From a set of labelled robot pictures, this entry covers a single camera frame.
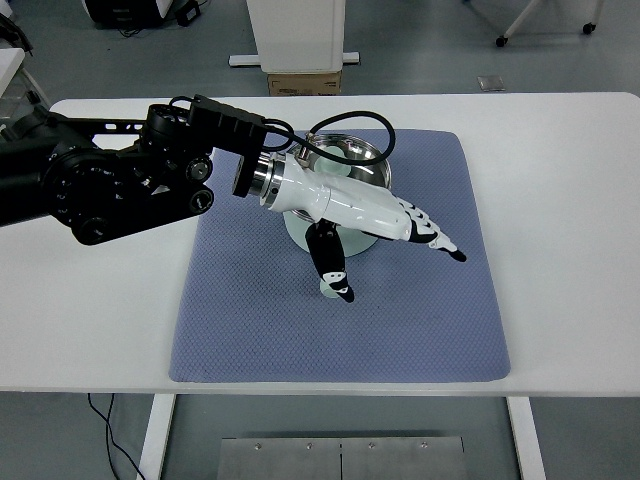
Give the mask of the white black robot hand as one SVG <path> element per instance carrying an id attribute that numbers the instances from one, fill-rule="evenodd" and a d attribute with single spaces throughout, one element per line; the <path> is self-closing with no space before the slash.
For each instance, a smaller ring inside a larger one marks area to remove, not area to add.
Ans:
<path id="1" fill-rule="evenodd" d="M 249 192 L 274 212 L 304 211 L 311 218 L 305 241 L 315 269 L 331 291 L 348 303 L 348 282 L 338 227 L 366 235 L 425 244 L 464 262 L 466 256 L 428 214 L 381 186 L 302 167 L 290 154 L 259 158 Z"/>

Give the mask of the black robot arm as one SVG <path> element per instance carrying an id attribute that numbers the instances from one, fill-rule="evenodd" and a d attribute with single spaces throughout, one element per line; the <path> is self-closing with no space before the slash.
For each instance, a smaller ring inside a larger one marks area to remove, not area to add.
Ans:
<path id="1" fill-rule="evenodd" d="M 70 118 L 38 106 L 2 132 L 1 221 L 50 215 L 96 245 L 205 213 L 211 154 L 240 158 L 236 196 L 303 210 L 385 239 L 407 239 L 398 201 L 380 187 L 307 171 L 267 144 L 294 129 L 203 96 L 153 104 L 143 120 Z"/>

